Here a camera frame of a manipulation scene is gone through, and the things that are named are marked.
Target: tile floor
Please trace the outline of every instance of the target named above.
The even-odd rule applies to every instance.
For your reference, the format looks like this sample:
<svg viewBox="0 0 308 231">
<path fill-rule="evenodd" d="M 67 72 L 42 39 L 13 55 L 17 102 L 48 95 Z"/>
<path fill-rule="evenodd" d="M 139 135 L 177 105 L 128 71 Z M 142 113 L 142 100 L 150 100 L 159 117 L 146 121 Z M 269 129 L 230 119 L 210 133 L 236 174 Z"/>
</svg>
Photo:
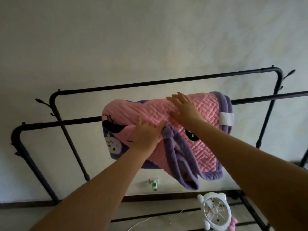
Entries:
<svg viewBox="0 0 308 231">
<path fill-rule="evenodd" d="M 239 202 L 228 198 L 229 203 Z M 120 209 L 115 219 L 141 216 L 147 214 L 169 212 L 174 210 L 198 208 L 197 199 L 148 201 L 148 202 L 125 202 L 120 205 Z M 23 208 L 23 209 L 2 209 L 0 210 L 0 230 L 1 231 L 26 231 L 38 220 L 43 218 L 52 207 L 45 208 Z M 231 206 L 232 214 L 239 222 L 253 221 L 252 216 L 244 205 Z M 134 224 L 145 220 L 137 219 L 111 223 L 108 231 L 127 231 Z M 203 228 L 200 211 L 191 213 L 180 213 L 152 217 L 151 219 L 133 227 L 131 231 L 141 230 L 163 230 L 163 231 L 185 231 Z M 236 231 L 260 231 L 258 225 L 247 225 L 237 227 Z"/>
</svg>

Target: wall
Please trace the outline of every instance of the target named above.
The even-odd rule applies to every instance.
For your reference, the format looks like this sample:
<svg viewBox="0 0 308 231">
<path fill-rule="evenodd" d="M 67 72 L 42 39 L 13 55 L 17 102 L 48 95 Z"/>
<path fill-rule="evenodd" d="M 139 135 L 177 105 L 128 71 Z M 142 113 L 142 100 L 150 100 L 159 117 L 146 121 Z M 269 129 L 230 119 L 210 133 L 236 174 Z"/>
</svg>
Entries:
<svg viewBox="0 0 308 231">
<path fill-rule="evenodd" d="M 308 90 L 308 0 L 0 0 L 0 202 L 44 200 L 48 194 L 10 133 L 21 122 L 56 119 L 34 99 L 79 89 L 278 66 L 297 72 L 282 93 Z M 274 73 L 58 97 L 62 118 L 99 116 L 115 98 L 164 98 L 182 91 L 220 91 L 231 99 L 269 95 Z M 232 135 L 255 144 L 269 102 L 234 106 Z M 285 160 L 307 148 L 308 98 L 278 100 L 261 149 Z M 67 127 L 90 177 L 113 160 L 100 123 Z M 60 128 L 21 135 L 60 198 L 84 183 Z M 186 192 L 163 170 L 141 170 L 128 195 Z M 201 180 L 201 190 L 237 188 L 232 178 Z"/>
</svg>

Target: drying rack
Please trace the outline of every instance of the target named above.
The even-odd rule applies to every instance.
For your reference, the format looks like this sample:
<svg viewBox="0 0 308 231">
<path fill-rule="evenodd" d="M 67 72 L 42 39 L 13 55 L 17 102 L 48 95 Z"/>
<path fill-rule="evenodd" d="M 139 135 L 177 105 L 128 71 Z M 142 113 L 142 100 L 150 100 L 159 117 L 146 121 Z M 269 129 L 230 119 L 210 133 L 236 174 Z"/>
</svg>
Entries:
<svg viewBox="0 0 308 231">
<path fill-rule="evenodd" d="M 286 94 L 278 94 L 279 90 L 283 88 L 282 82 L 283 80 L 288 77 L 289 75 L 293 74 L 295 70 L 292 70 L 290 73 L 287 74 L 287 76 L 283 76 L 283 71 L 278 67 L 268 67 L 268 68 L 261 68 L 261 69 L 254 69 L 254 70 L 245 70 L 245 71 L 237 71 L 237 72 L 230 72 L 230 73 L 219 73 L 219 74 L 212 74 L 212 75 L 202 75 L 202 76 L 195 76 L 195 77 L 184 77 L 184 78 L 176 78 L 176 79 L 167 79 L 167 80 L 159 80 L 159 81 L 149 81 L 149 82 L 140 82 L 140 83 L 131 83 L 131 84 L 123 84 L 123 85 L 115 85 L 115 86 L 104 86 L 104 87 L 95 87 L 95 88 L 86 88 L 86 89 L 77 89 L 77 90 L 63 90 L 60 89 L 53 93 L 49 98 L 49 104 L 45 103 L 44 101 L 40 99 L 35 99 L 37 102 L 47 105 L 49 108 L 51 108 L 52 116 L 55 116 L 58 121 L 56 122 L 47 122 L 47 123 L 34 123 L 34 124 L 25 124 L 22 123 L 21 126 L 18 126 L 15 128 L 11 134 L 11 141 L 12 145 L 16 148 L 17 152 L 15 153 L 18 156 L 21 156 L 28 166 L 31 168 L 37 179 L 40 181 L 40 183 L 43 185 L 44 189 L 47 191 L 47 193 L 52 198 L 54 204 L 58 204 L 60 202 L 59 198 L 56 196 L 55 192 L 52 190 L 51 186 L 41 173 L 41 171 L 38 169 L 36 164 L 34 163 L 33 159 L 31 158 L 29 152 L 23 145 L 20 139 L 20 134 L 22 131 L 30 131 L 30 130 L 37 130 L 42 128 L 49 128 L 49 127 L 61 127 L 74 155 L 75 158 L 83 172 L 84 178 L 86 181 L 90 180 L 89 175 L 87 174 L 86 169 L 83 166 L 83 163 L 76 151 L 76 148 L 71 140 L 71 137 L 66 129 L 65 126 L 67 125 L 76 125 L 76 124 L 84 124 L 84 123 L 92 123 L 92 122 L 101 122 L 101 116 L 98 117 L 89 117 L 89 118 L 80 118 L 80 119 L 72 119 L 72 120 L 62 120 L 60 113 L 57 109 L 55 100 L 56 97 L 61 95 L 70 95 L 70 94 L 77 94 L 77 93 L 87 93 L 87 92 L 94 92 L 94 91 L 105 91 L 105 90 L 114 90 L 114 89 L 122 89 L 122 88 L 131 88 L 131 87 L 139 87 L 139 86 L 150 86 L 150 85 L 158 85 L 158 84 L 166 84 L 166 83 L 174 83 L 174 82 L 183 82 L 183 81 L 194 81 L 194 80 L 201 80 L 201 79 L 209 79 L 209 78 L 218 78 L 218 77 L 229 77 L 229 76 L 236 76 L 236 75 L 244 75 L 244 74 L 254 74 L 254 73 L 266 73 L 266 72 L 275 72 L 277 75 L 277 81 L 274 87 L 273 95 L 268 96 L 260 96 L 260 97 L 252 97 L 252 98 L 244 98 L 244 99 L 237 99 L 232 100 L 232 105 L 238 105 L 238 104 L 247 104 L 247 103 L 254 103 L 254 102 L 261 102 L 261 101 L 271 101 L 261 128 L 261 132 L 259 135 L 259 138 L 256 142 L 256 147 L 260 148 L 262 143 L 262 138 L 267 126 L 267 123 L 269 121 L 271 112 L 273 110 L 275 100 L 277 99 L 286 99 L 286 98 L 293 98 L 293 97 L 301 97 L 301 96 L 307 96 L 308 91 L 301 91 L 301 92 L 293 92 L 293 93 L 286 93 Z M 306 151 L 305 155 L 303 156 L 300 166 L 303 167 L 307 161 L 308 158 L 308 150 Z M 268 230 L 270 228 L 269 224 L 265 224 L 258 214 L 255 212 L 255 210 L 252 208 L 252 206 L 249 204 L 248 200 L 245 198 L 245 194 L 243 191 L 235 191 L 231 190 L 229 191 L 229 195 L 232 198 L 240 198 L 241 202 L 230 204 L 230 206 L 235 206 L 239 204 L 244 204 L 245 207 L 248 209 L 252 217 L 255 219 L 255 221 L 248 221 L 243 223 L 238 223 L 237 226 L 242 225 L 250 225 L 250 224 L 258 224 L 262 231 Z M 140 219 L 140 218 L 146 218 L 146 217 L 154 217 L 154 216 L 162 216 L 162 215 L 169 215 L 169 214 L 176 214 L 181 212 L 190 212 L 190 211 L 196 211 L 200 208 L 195 209 L 187 209 L 183 211 L 172 211 L 167 213 L 157 213 L 157 214 L 149 214 L 144 216 L 138 216 L 138 217 L 128 217 L 123 219 L 116 219 L 112 220 L 111 222 L 120 222 L 120 221 L 127 221 L 127 220 L 134 220 L 134 219 Z"/>
</svg>

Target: hand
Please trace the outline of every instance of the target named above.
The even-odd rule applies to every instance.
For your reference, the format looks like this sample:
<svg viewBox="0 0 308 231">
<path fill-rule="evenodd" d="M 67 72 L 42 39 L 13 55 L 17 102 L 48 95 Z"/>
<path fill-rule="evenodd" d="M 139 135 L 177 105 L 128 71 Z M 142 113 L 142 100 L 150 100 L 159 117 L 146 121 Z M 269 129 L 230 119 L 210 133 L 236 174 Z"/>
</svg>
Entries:
<svg viewBox="0 0 308 231">
<path fill-rule="evenodd" d="M 193 132 L 198 121 L 205 122 L 188 96 L 177 92 L 177 95 L 168 96 L 166 99 L 178 108 L 178 112 L 172 112 L 170 115 L 188 131 Z"/>
<path fill-rule="evenodd" d="M 159 137 L 164 127 L 164 122 L 160 122 L 155 127 L 148 123 L 142 124 L 141 118 L 139 118 L 136 129 L 133 132 L 133 143 L 131 148 L 149 157 L 155 150 L 156 145 L 161 141 Z"/>
</svg>

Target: white label tag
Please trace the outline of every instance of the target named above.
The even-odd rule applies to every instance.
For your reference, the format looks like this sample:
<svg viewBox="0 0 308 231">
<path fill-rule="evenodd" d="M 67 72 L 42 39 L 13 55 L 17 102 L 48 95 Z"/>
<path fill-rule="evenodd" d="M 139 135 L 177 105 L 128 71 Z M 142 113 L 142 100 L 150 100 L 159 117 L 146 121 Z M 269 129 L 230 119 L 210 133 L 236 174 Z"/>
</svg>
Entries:
<svg viewBox="0 0 308 231">
<path fill-rule="evenodd" d="M 233 126 L 234 125 L 234 113 L 220 113 L 219 124 L 221 126 Z"/>
</svg>

